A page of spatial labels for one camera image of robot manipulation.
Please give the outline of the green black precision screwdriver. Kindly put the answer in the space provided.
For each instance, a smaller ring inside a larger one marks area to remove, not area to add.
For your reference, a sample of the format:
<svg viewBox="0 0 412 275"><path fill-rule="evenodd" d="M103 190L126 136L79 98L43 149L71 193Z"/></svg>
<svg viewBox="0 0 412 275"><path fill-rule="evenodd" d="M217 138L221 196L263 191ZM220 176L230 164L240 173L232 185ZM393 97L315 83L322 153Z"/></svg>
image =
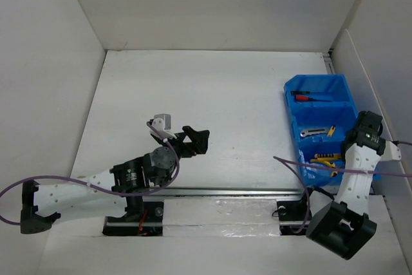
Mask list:
<svg viewBox="0 0 412 275"><path fill-rule="evenodd" d="M310 94L310 91L291 91L290 92L291 95L308 95Z"/></svg>

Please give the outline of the silver folding utility knife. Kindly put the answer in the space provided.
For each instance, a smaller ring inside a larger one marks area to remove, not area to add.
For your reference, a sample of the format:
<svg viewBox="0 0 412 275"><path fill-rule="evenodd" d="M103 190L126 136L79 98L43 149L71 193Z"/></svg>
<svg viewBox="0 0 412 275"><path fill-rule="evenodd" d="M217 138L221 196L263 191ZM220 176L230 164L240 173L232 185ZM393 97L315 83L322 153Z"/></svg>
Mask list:
<svg viewBox="0 0 412 275"><path fill-rule="evenodd" d="M300 132L300 137L305 138L305 137L309 137L312 135L324 134L327 132L328 132L327 128L308 128L308 129L303 129Z"/></svg>

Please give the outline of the red handled screwdriver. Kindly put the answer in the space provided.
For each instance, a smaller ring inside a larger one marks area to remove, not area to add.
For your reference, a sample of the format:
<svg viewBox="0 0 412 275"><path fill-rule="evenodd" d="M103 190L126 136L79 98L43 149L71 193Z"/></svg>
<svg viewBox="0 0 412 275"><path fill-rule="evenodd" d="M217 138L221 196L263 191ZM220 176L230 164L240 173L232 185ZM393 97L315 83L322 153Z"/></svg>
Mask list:
<svg viewBox="0 0 412 275"><path fill-rule="evenodd" d="M306 95L295 95L294 99L297 102L331 102L330 100L317 99Z"/></svg>

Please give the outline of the yellow pliers corner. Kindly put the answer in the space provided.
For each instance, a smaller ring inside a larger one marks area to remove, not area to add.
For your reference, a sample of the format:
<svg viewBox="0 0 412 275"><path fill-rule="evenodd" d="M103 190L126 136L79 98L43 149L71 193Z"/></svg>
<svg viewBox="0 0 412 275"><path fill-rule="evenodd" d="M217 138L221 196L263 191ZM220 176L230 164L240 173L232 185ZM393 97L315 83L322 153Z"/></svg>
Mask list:
<svg viewBox="0 0 412 275"><path fill-rule="evenodd" d="M321 165L326 166L326 167L329 167L329 168L335 168L335 167L336 167L336 165L335 165L334 162L325 161L325 160L318 160L317 158L311 159L310 162L313 163L313 164L321 164ZM337 170L333 170L333 171L330 173L330 177L335 177L335 176L337 176L337 175L338 175L338 171L337 171Z"/></svg>

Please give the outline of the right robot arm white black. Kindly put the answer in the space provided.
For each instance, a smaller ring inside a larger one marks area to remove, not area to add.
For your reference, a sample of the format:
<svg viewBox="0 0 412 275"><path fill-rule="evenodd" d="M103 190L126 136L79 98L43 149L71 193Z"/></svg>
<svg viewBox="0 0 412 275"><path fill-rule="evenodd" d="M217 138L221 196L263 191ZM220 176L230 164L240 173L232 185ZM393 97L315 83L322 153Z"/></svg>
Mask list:
<svg viewBox="0 0 412 275"><path fill-rule="evenodd" d="M360 112L341 143L346 171L336 197L322 209L311 196L297 203L299 215L311 219L306 237L344 260L353 258L377 230L369 217L369 192L386 148L381 134L382 116Z"/></svg>

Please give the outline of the yellow pliers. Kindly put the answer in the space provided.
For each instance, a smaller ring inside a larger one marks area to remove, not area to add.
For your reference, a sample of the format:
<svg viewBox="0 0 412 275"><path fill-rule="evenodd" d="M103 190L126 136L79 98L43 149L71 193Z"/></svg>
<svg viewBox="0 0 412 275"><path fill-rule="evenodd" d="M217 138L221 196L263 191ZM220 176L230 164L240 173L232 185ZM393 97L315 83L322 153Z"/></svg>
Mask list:
<svg viewBox="0 0 412 275"><path fill-rule="evenodd" d="M340 160L341 154L340 153L316 153L314 158L317 160L322 161L329 161L329 160Z"/></svg>

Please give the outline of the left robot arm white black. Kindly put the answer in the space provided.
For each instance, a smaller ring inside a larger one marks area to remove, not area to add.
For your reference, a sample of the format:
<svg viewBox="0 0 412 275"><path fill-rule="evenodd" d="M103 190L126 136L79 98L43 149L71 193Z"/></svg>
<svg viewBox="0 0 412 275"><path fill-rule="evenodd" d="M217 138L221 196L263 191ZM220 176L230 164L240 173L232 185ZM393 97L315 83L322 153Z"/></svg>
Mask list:
<svg viewBox="0 0 412 275"><path fill-rule="evenodd" d="M21 234L37 234L55 224L97 216L142 219L144 197L170 186L180 172L180 160L206 154L209 130L184 126L170 132L160 118L147 122L159 146L150 153L117 164L85 179L42 185L26 180L22 188Z"/></svg>

